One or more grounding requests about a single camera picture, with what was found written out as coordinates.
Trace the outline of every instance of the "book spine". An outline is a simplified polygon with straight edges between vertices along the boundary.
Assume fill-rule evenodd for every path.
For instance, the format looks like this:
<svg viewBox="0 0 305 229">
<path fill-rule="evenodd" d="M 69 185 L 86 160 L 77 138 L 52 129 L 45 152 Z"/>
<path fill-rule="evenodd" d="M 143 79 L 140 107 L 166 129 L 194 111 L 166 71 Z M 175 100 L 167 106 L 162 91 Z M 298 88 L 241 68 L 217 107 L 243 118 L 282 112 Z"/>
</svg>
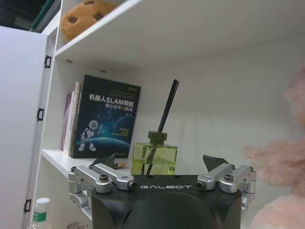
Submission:
<svg viewBox="0 0 305 229">
<path fill-rule="evenodd" d="M 74 103 L 74 109 L 73 109 L 73 115 L 72 115 L 72 128 L 71 128 L 71 136 L 70 136 L 69 155 L 71 155 L 71 152 L 73 150 L 74 130 L 75 130 L 76 117 L 77 117 L 77 109 L 78 109 L 78 105 L 79 105 L 80 89 L 81 89 L 81 85 L 79 84 L 79 82 L 76 82 L 75 83 L 75 103 Z"/>
<path fill-rule="evenodd" d="M 66 129 L 67 129 L 67 121 L 68 121 L 68 113 L 69 113 L 70 103 L 71 103 L 71 93 L 67 94 L 65 110 L 64 110 L 64 113 L 63 113 L 62 129 L 61 129 L 61 150 L 63 150 L 65 137 L 66 137 Z"/>
<path fill-rule="evenodd" d="M 68 154 L 68 152 L 69 152 L 74 100 L 75 100 L 75 92 L 72 92 L 71 103 L 70 103 L 69 114 L 68 114 L 68 122 L 67 122 L 67 128 L 66 128 L 65 143 L 63 146 L 63 151 L 65 154 Z"/>
<path fill-rule="evenodd" d="M 71 147 L 71 151 L 69 153 L 70 157 L 75 156 L 74 151 L 75 151 L 75 139 L 76 139 L 76 134 L 77 134 L 76 130 L 79 126 L 79 120 L 80 120 L 80 108 L 81 108 L 81 99 L 82 99 L 83 90 L 84 90 L 84 80 L 85 80 L 85 75 L 81 79 L 80 95 L 79 95 L 79 99 L 78 99 L 77 112 L 76 112 L 76 118 L 75 118 L 75 127 L 74 127 L 74 133 L 73 133 L 73 136 L 72 136 L 72 147 Z"/>
</svg>

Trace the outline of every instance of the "white cabinet door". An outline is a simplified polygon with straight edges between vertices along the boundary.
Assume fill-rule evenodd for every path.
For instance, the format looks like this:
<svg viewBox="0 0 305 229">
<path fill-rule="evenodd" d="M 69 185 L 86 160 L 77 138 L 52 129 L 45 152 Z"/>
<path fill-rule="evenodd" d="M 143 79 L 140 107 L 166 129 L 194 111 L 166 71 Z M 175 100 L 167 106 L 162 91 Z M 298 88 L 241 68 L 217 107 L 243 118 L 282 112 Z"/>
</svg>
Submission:
<svg viewBox="0 0 305 229">
<path fill-rule="evenodd" d="M 0 27 L 0 224 L 4 229 L 25 228 L 23 219 L 31 214 L 23 210 L 35 189 L 29 186 L 30 176 L 36 176 L 31 168 L 39 161 L 34 142 L 46 41 L 44 34 Z"/>
</svg>

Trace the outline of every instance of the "astronaut robot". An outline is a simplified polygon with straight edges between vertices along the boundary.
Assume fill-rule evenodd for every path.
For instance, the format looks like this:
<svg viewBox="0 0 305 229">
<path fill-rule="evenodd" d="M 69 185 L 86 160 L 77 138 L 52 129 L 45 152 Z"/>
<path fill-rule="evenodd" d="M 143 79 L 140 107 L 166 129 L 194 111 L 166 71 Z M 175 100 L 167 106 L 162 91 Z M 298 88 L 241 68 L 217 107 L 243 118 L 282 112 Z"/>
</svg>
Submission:
<svg viewBox="0 0 305 229">
<path fill-rule="evenodd" d="M 86 141 L 89 141 L 89 149 L 91 151 L 95 151 L 96 148 L 93 145 L 93 142 L 91 141 L 91 138 L 99 135 L 102 131 L 102 125 L 99 126 L 99 123 L 96 120 L 91 120 L 89 122 L 89 127 L 84 129 L 83 133 L 81 134 L 81 145 L 79 147 L 79 151 L 83 151 L 86 145 Z"/>
</svg>

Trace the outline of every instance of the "door hinge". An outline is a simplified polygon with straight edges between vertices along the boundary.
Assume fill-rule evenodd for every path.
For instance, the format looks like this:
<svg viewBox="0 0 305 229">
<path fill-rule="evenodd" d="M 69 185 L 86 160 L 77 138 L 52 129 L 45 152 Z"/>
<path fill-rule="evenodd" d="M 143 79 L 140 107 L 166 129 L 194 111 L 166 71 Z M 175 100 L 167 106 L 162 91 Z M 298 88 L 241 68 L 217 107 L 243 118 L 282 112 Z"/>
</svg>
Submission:
<svg viewBox="0 0 305 229">
<path fill-rule="evenodd" d="M 44 109 L 39 108 L 37 111 L 37 121 L 42 121 L 44 115 Z"/>
<path fill-rule="evenodd" d="M 47 55 L 46 58 L 44 58 L 44 68 L 50 68 L 51 61 L 52 61 L 52 57 Z"/>
<path fill-rule="evenodd" d="M 23 212 L 27 213 L 30 211 L 32 205 L 32 199 L 27 199 L 24 204 Z"/>
</svg>

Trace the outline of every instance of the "black book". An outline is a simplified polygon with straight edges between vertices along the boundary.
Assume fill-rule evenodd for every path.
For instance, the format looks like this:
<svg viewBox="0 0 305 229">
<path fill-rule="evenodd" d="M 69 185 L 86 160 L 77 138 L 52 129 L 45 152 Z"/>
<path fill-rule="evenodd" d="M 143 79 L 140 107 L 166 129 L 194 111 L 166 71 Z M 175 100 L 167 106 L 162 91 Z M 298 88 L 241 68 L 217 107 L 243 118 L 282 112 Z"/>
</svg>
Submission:
<svg viewBox="0 0 305 229">
<path fill-rule="evenodd" d="M 84 75 L 71 157 L 127 158 L 140 87 Z"/>
</svg>

